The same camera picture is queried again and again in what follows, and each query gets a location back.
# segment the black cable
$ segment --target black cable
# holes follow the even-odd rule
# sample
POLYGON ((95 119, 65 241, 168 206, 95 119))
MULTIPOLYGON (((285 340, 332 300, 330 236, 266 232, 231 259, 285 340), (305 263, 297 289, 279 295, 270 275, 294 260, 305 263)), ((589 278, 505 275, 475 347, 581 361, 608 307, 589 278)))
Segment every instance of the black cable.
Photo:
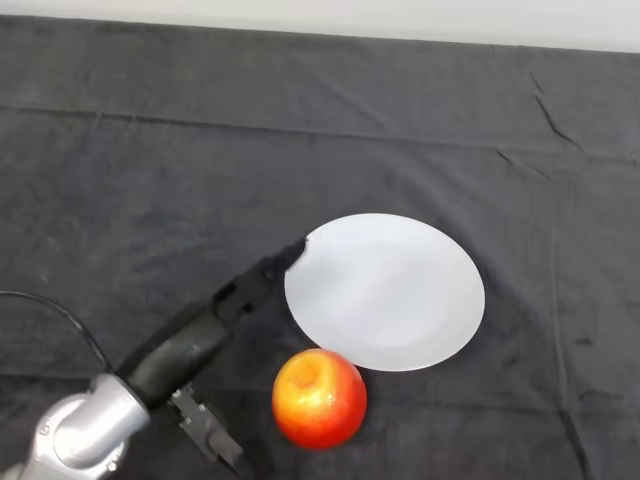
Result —
POLYGON ((80 332, 80 334, 84 338, 84 341, 87 343, 87 345, 89 345, 94 355, 102 365, 102 368, 104 368, 106 372, 113 372, 113 368, 111 367, 109 360, 107 360, 107 357, 98 345, 98 342, 96 342, 96 339, 93 337, 93 335, 91 335, 91 332, 87 329, 85 324, 82 323, 82 320, 80 320, 70 310, 63 307, 55 300, 43 297, 42 295, 37 295, 35 293, 17 292, 11 290, 0 290, 0 297, 24 298, 26 300, 31 300, 32 302, 39 303, 40 305, 44 305, 45 307, 49 307, 50 309, 55 310, 60 315, 69 320, 69 322, 71 322, 76 330, 80 332))

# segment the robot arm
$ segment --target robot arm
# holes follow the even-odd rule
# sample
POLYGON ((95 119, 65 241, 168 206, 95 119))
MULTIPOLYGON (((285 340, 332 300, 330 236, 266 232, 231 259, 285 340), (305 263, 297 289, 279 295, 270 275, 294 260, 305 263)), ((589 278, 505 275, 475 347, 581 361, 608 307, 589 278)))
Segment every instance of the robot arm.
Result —
POLYGON ((229 342, 240 318, 271 297, 304 249, 303 239, 260 260, 210 299, 179 313, 115 374, 97 377, 89 393, 56 403, 38 423, 24 468, 14 467, 0 480, 99 480, 118 468, 129 437, 168 401, 209 458, 222 458, 249 477, 242 449, 186 385, 229 342))

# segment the dark gray fabric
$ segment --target dark gray fabric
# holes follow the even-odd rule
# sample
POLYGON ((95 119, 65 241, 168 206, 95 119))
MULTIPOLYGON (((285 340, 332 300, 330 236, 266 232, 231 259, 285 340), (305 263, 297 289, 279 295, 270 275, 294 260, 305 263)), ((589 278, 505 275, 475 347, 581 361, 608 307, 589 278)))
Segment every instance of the dark gray fabric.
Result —
MULTIPOLYGON (((53 296, 119 363, 176 310, 352 213, 422 220, 476 261, 458 355, 364 372, 344 447, 278 432, 310 342, 282 298, 198 379, 259 478, 628 480, 640 470, 640 57, 0 17, 0 287, 53 296)), ((97 366, 0 302, 0 469, 97 366)), ((170 412, 119 478, 232 478, 170 412)))

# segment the white wall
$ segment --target white wall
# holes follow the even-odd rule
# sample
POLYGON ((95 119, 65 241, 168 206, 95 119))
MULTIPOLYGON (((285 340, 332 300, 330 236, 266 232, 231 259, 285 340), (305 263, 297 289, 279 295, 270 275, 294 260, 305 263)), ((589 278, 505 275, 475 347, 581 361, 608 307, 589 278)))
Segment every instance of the white wall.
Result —
POLYGON ((0 13, 640 52, 640 0, 0 0, 0 13))

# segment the red apple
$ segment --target red apple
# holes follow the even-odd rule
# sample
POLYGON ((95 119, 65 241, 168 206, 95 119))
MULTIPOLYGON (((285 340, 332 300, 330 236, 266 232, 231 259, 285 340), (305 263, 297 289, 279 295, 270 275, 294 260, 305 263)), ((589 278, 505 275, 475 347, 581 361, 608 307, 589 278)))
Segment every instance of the red apple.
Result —
POLYGON ((282 432, 306 448, 339 445, 358 430, 367 408, 360 372, 340 355, 314 348, 280 369, 273 413, 282 432))

